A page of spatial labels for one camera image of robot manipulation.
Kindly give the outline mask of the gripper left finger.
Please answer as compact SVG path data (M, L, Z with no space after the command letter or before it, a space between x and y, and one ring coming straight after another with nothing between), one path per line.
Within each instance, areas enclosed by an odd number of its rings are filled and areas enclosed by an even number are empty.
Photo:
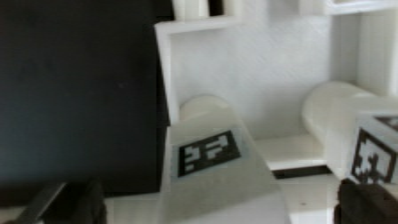
M101 183L59 182L46 186L14 224L107 224Z

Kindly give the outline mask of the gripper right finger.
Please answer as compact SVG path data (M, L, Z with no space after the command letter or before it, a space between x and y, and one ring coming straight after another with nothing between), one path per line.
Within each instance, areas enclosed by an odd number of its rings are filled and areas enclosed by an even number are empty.
M398 224L398 184L341 181L332 223Z

